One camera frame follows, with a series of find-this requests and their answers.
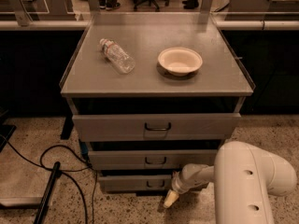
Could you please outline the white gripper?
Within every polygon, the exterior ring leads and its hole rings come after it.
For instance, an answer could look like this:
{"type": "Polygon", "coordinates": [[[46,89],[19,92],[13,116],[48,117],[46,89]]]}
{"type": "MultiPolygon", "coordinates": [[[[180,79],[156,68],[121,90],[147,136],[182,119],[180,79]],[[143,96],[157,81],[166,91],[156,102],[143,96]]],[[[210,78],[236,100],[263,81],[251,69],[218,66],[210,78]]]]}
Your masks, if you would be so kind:
{"type": "Polygon", "coordinates": [[[164,199],[164,208],[169,208],[178,200],[179,194],[184,194],[191,189],[191,186],[180,177],[180,172],[172,174],[171,187],[164,199]]]}

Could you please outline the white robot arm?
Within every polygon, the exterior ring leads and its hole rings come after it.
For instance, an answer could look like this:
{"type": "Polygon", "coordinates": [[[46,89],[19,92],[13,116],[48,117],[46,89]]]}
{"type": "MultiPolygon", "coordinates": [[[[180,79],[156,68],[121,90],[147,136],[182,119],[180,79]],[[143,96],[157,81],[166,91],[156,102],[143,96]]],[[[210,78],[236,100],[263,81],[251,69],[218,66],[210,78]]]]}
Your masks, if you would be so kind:
{"type": "Polygon", "coordinates": [[[284,158],[232,141],[221,146],[213,165],[188,163],[174,173],[164,207],[210,182],[214,184],[216,224],[275,224],[269,197],[292,193],[297,174],[284,158]]]}

